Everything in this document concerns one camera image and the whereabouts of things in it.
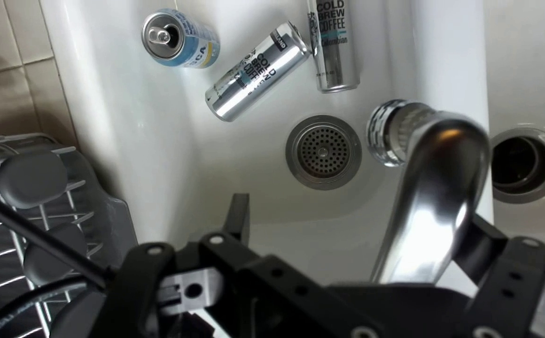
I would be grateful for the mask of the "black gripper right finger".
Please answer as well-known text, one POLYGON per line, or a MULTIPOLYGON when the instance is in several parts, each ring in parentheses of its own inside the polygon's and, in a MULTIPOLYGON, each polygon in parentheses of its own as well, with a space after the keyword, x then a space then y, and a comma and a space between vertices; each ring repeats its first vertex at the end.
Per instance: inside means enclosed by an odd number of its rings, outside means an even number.
POLYGON ((461 236, 452 260, 471 281, 480 281, 507 243, 507 236, 475 213, 461 236))

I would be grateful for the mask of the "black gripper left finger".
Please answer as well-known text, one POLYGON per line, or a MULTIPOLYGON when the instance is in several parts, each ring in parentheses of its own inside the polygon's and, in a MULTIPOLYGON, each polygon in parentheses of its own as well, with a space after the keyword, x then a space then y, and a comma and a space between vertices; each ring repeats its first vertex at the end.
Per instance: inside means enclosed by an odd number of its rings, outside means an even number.
POLYGON ((242 243, 247 241, 249 236, 249 195, 234 193, 230 196, 230 204, 225 215, 223 230, 242 243))

